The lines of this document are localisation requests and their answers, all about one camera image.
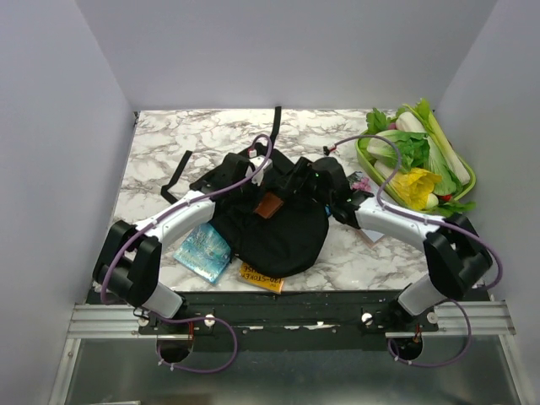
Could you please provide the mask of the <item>brown leather wallet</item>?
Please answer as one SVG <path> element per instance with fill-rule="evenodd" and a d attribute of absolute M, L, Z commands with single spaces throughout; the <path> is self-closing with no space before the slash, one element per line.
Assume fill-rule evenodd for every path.
<path fill-rule="evenodd" d="M 266 192 L 254 210 L 263 219 L 270 219 L 284 204 L 284 201 L 272 192 Z"/>

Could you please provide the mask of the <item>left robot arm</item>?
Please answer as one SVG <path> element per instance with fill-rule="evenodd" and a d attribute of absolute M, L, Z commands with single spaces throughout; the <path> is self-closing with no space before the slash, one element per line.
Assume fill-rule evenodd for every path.
<path fill-rule="evenodd" d="M 184 234 L 209 222 L 218 200 L 228 194 L 237 197 L 245 186 L 252 191 L 262 184 L 273 166 L 268 155 L 255 149 L 247 156 L 227 154 L 221 165 L 211 170 L 187 194 L 167 209 L 137 222 L 114 223 L 94 267 L 93 279 L 101 287 L 101 302 L 115 298 L 134 308 L 158 315 L 158 323 L 169 333 L 180 332 L 187 321 L 182 297 L 159 281 L 160 261 L 167 249 Z"/>

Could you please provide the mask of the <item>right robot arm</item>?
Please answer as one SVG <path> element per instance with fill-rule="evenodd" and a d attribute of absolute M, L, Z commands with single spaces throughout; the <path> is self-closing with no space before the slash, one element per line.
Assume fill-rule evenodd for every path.
<path fill-rule="evenodd" d="M 384 320 L 397 330 L 408 330 L 431 306 L 461 299 L 493 265 L 467 217 L 422 215 L 354 191 L 334 158 L 300 159 L 286 175 L 283 190 L 287 196 L 300 192 L 313 198 L 341 224 L 380 232 L 425 254 L 427 274 L 408 285 L 384 312 Z"/>

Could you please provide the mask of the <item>black backpack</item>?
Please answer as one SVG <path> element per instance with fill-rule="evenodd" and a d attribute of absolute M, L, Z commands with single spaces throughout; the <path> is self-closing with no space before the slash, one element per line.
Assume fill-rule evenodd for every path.
<path fill-rule="evenodd" d="M 275 146 L 252 145 L 256 156 L 268 156 L 273 167 L 261 186 L 243 186 L 240 192 L 213 197 L 215 211 L 209 223 L 225 239 L 232 253 L 259 273 L 286 278 L 312 267 L 329 229 L 325 205 L 315 198 L 296 194 L 282 196 L 285 176 L 294 163 Z M 283 206 L 263 219 L 255 208 L 266 192 L 283 200 Z"/>

